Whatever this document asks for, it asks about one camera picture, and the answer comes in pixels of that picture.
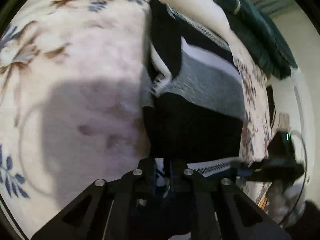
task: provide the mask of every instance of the black device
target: black device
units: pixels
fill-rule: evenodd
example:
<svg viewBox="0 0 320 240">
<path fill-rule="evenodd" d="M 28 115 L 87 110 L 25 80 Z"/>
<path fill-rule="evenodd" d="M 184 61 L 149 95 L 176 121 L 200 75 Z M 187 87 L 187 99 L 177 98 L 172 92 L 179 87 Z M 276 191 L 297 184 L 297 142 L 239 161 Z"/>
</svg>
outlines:
<svg viewBox="0 0 320 240">
<path fill-rule="evenodd" d="M 294 182 L 304 173 L 302 164 L 288 159 L 233 162 L 227 178 L 205 178 L 179 159 L 169 164 L 171 195 L 166 198 L 156 192 L 155 160 L 146 158 L 119 180 L 96 180 L 31 240 L 151 240 L 188 232 L 192 240 L 291 239 L 234 181 L 241 175 Z"/>
</svg>

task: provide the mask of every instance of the bed sheet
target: bed sheet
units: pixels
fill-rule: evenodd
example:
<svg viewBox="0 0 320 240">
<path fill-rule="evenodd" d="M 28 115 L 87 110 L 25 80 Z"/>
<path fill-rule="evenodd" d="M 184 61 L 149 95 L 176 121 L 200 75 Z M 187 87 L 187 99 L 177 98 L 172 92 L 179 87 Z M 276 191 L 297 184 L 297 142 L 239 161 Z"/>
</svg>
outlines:
<svg viewBox="0 0 320 240">
<path fill-rule="evenodd" d="M 148 0 L 28 0 L 1 38 L 0 193 L 28 238 L 93 181 L 119 179 L 148 156 L 147 14 Z M 245 95 L 240 156 L 263 158 L 266 77 L 236 36 L 228 42 Z"/>
</svg>

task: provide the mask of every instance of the bed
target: bed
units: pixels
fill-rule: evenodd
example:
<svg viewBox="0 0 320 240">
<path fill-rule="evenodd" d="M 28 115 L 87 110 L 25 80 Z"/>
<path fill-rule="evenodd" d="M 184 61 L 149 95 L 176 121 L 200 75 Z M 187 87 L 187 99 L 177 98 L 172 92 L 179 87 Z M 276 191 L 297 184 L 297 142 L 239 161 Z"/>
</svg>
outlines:
<svg viewBox="0 0 320 240">
<path fill-rule="evenodd" d="M 149 154 L 139 103 L 148 0 L 28 0 L 0 41 L 0 194 L 27 238 L 98 178 Z M 240 156 L 270 141 L 265 74 L 233 33 L 246 122 Z M 259 202 L 261 186 L 248 185 Z"/>
</svg>

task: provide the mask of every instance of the dark green blanket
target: dark green blanket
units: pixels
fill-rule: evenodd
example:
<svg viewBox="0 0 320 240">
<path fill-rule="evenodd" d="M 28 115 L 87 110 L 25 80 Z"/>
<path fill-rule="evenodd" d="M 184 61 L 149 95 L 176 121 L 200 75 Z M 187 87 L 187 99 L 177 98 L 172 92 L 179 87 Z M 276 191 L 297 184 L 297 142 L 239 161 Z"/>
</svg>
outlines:
<svg viewBox="0 0 320 240">
<path fill-rule="evenodd" d="M 284 79 L 291 76 L 290 67 L 298 68 L 287 42 L 269 16 L 248 0 L 213 1 L 223 9 L 231 30 L 266 74 Z"/>
</svg>

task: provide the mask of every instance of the blue fabric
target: blue fabric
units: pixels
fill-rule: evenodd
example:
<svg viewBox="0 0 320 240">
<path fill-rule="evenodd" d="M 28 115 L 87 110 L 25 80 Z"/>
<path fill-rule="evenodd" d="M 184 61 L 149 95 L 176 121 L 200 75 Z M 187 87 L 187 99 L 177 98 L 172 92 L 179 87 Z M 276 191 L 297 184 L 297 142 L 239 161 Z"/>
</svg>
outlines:
<svg viewBox="0 0 320 240">
<path fill-rule="evenodd" d="M 284 79 L 291 76 L 290 67 L 298 68 L 288 44 L 269 16 L 256 9 L 248 0 L 213 1 L 223 9 L 230 28 L 266 74 Z M 238 1 L 241 6 L 234 15 Z"/>
</svg>

